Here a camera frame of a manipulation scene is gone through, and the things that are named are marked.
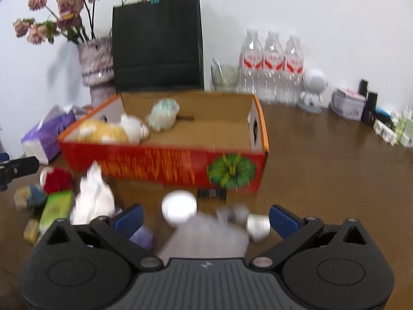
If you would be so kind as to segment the purple cloth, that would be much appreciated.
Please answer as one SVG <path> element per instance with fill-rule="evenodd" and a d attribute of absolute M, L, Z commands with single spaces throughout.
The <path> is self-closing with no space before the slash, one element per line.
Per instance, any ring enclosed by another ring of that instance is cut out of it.
<path fill-rule="evenodd" d="M 141 226 L 131 237 L 130 241 L 147 251 L 154 251 L 156 240 L 153 233 L 146 227 Z"/>

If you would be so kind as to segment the silver small can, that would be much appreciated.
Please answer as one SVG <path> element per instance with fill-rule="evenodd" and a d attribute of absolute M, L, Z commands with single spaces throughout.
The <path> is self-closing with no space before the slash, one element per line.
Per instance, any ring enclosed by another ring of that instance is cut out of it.
<path fill-rule="evenodd" d="M 249 238 L 254 243 L 263 242 L 270 233 L 270 221 L 268 215 L 249 214 L 246 221 L 246 230 Z"/>

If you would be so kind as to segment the yellow blue snack packet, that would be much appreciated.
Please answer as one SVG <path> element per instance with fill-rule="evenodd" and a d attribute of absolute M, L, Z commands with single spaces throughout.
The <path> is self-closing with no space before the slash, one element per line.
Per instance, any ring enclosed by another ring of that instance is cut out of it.
<path fill-rule="evenodd" d="M 14 201 L 17 210 L 27 210 L 42 206 L 47 195 L 39 184 L 26 185 L 16 189 Z"/>

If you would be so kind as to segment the white tissue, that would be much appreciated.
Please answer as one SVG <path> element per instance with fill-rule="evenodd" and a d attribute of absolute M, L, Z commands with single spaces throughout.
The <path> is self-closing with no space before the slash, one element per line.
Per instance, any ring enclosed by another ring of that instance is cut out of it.
<path fill-rule="evenodd" d="M 115 215 L 115 199 L 109 185 L 104 182 L 101 167 L 94 161 L 82 177 L 70 214 L 72 225 L 87 225 L 99 216 Z"/>

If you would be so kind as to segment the white round lid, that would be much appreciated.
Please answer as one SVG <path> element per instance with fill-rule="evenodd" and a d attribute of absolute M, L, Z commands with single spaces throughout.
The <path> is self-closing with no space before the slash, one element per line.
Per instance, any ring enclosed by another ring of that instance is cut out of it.
<path fill-rule="evenodd" d="M 196 215 L 197 199 L 189 191 L 172 191 L 162 199 L 161 212 L 167 224 L 176 227 Z"/>

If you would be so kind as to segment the green snack packet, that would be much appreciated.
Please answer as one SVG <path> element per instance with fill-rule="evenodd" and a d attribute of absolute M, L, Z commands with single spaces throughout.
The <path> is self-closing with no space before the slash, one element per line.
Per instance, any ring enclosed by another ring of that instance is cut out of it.
<path fill-rule="evenodd" d="M 39 221 L 41 234 L 44 234 L 56 219 L 69 218 L 73 199 L 74 192 L 72 190 L 55 192 L 48 196 Z"/>

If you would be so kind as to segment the clear plastic bag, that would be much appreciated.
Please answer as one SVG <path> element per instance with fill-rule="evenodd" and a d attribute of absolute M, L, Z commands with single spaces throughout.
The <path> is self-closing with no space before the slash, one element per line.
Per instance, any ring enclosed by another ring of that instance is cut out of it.
<path fill-rule="evenodd" d="M 157 256 L 166 264 L 172 258 L 243 258 L 249 247 L 244 229 L 249 216 L 245 206 L 220 208 L 216 216 L 176 208 L 164 215 L 174 233 Z"/>

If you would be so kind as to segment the red crinkled wrapper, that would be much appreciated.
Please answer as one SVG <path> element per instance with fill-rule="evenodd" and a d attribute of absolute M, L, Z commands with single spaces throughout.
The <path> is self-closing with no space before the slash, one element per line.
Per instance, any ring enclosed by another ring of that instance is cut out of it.
<path fill-rule="evenodd" d="M 56 167 L 45 167 L 41 171 L 39 182 L 42 190 L 47 195 L 74 188 L 72 174 L 65 169 Z"/>

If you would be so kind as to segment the purple tissue pack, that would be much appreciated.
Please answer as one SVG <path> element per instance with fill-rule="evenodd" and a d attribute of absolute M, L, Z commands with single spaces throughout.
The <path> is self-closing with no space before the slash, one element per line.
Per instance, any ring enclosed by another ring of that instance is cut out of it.
<path fill-rule="evenodd" d="M 61 153 L 58 136 L 76 121 L 74 110 L 52 107 L 47 115 L 21 138 L 27 157 L 36 157 L 41 165 L 48 165 Z"/>

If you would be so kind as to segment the yellow white plush toy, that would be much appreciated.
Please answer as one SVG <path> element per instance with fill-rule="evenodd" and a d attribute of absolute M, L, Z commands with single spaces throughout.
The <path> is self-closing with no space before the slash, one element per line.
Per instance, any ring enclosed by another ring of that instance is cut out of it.
<path fill-rule="evenodd" d="M 122 114 L 119 122 L 86 120 L 79 126 L 76 140 L 97 144 L 140 144 L 149 135 L 149 129 L 139 118 Z"/>

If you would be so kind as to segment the red orange cardboard box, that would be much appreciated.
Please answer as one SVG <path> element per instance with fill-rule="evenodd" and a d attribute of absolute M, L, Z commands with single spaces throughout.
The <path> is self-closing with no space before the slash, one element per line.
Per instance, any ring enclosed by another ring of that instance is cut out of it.
<path fill-rule="evenodd" d="M 161 99 L 180 110 L 174 126 L 149 133 L 139 144 L 92 144 L 77 139 L 88 119 L 118 123 L 122 115 L 145 120 Z M 124 92 L 74 122 L 59 136 L 62 155 L 75 172 L 97 162 L 105 176 L 242 193 L 258 191 L 269 153 L 265 118 L 256 95 Z"/>

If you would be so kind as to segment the green bubble wrap bundle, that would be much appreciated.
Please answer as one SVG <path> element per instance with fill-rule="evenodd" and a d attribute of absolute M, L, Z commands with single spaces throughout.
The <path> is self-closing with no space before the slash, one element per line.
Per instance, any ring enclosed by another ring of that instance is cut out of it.
<path fill-rule="evenodd" d="M 146 121 L 153 131 L 170 130 L 176 122 L 179 111 L 180 106 L 176 100 L 164 98 L 153 105 Z"/>

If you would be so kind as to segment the black cosmetic tube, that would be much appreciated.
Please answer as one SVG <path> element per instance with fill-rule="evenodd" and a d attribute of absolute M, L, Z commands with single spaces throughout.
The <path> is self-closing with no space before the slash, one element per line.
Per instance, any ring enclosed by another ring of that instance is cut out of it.
<path fill-rule="evenodd" d="M 368 92 L 361 122 L 369 127 L 372 127 L 375 122 L 377 99 L 378 94 L 376 92 Z"/>

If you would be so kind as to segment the small tin box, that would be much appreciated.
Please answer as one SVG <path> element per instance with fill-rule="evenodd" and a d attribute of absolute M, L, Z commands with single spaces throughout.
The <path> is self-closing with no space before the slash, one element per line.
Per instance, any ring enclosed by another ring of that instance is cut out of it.
<path fill-rule="evenodd" d="M 366 97 L 356 92 L 337 88 L 331 96 L 330 109 L 347 120 L 360 122 L 366 105 Z"/>

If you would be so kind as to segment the purple ceramic vase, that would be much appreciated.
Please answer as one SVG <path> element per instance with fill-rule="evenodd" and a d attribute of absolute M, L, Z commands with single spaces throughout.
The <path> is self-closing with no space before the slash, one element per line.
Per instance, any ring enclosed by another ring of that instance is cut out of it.
<path fill-rule="evenodd" d="M 82 83 L 89 88 L 93 109 L 116 95 L 110 36 L 77 45 Z"/>

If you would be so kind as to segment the white robot figurine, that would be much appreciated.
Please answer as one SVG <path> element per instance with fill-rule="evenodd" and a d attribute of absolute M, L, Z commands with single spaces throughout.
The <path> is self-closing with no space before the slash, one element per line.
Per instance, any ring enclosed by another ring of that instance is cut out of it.
<path fill-rule="evenodd" d="M 298 106 L 308 113 L 322 113 L 321 95 L 328 88 L 325 74 L 315 68 L 306 70 L 303 74 L 302 88 Z"/>

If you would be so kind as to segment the middle water bottle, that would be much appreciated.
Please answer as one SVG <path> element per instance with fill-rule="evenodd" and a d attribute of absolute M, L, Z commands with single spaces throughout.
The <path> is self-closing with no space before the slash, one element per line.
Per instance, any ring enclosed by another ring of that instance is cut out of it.
<path fill-rule="evenodd" d="M 263 48 L 264 91 L 263 99 L 273 102 L 276 99 L 276 79 L 283 71 L 284 51 L 279 40 L 279 33 L 268 31 Z"/>

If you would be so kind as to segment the water bottle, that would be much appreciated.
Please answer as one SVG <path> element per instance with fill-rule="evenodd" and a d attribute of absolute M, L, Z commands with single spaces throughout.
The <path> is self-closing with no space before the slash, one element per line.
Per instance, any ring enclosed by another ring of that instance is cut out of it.
<path fill-rule="evenodd" d="M 239 65 L 241 91 L 257 94 L 260 84 L 260 72 L 263 69 L 263 47 L 258 38 L 257 30 L 247 30 L 247 36 L 240 51 Z"/>
<path fill-rule="evenodd" d="M 285 101 L 287 104 L 296 103 L 300 77 L 304 69 L 304 59 L 300 37 L 291 34 L 284 52 Z"/>
<path fill-rule="evenodd" d="M 273 102 L 276 99 L 276 79 L 283 71 L 284 51 L 279 40 L 279 33 L 268 31 L 263 48 L 264 91 L 263 99 Z"/>

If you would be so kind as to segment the white small bottles cluster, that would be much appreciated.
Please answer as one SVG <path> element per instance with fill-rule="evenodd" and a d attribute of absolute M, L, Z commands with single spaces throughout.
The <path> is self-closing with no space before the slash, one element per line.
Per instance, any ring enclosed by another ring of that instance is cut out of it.
<path fill-rule="evenodd" d="M 377 108 L 373 130 L 391 146 L 401 145 L 404 148 L 412 148 L 412 108 L 407 106 L 401 113 L 388 113 L 384 109 Z"/>

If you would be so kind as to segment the left water bottle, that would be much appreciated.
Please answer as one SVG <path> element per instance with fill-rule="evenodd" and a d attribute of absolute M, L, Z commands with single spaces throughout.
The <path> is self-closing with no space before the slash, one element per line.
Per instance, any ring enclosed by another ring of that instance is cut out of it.
<path fill-rule="evenodd" d="M 247 30 L 247 36 L 240 51 L 239 65 L 241 91 L 257 94 L 260 84 L 260 72 L 263 69 L 263 47 L 258 38 L 257 30 Z"/>

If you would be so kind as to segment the right water bottle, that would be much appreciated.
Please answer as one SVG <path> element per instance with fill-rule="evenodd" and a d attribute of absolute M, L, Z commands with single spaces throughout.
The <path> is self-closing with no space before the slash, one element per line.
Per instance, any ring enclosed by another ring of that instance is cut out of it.
<path fill-rule="evenodd" d="M 296 103 L 300 77 L 304 69 L 304 59 L 300 37 L 291 34 L 284 52 L 285 101 L 287 104 Z"/>

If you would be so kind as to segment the glass cup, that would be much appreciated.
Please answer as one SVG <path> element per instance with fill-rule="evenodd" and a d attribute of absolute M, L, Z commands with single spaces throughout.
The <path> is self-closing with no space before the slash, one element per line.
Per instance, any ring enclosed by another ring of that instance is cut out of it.
<path fill-rule="evenodd" d="M 239 68 L 213 59 L 211 82 L 215 92 L 234 93 L 239 85 Z"/>

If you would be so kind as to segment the dried pink roses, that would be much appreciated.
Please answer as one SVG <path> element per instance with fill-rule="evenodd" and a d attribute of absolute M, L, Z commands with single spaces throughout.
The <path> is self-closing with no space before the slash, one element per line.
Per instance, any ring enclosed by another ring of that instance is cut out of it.
<path fill-rule="evenodd" d="M 32 45 L 53 44 L 58 36 L 79 45 L 97 38 L 94 31 L 96 2 L 100 0 L 29 0 L 31 12 L 46 10 L 49 18 L 19 18 L 13 23 L 15 36 Z"/>

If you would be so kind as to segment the black paper bag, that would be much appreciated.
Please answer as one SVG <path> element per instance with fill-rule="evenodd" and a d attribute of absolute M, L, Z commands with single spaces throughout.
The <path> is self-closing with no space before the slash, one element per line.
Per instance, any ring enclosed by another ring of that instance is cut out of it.
<path fill-rule="evenodd" d="M 204 87 L 200 0 L 115 7 L 112 46 L 118 92 Z"/>

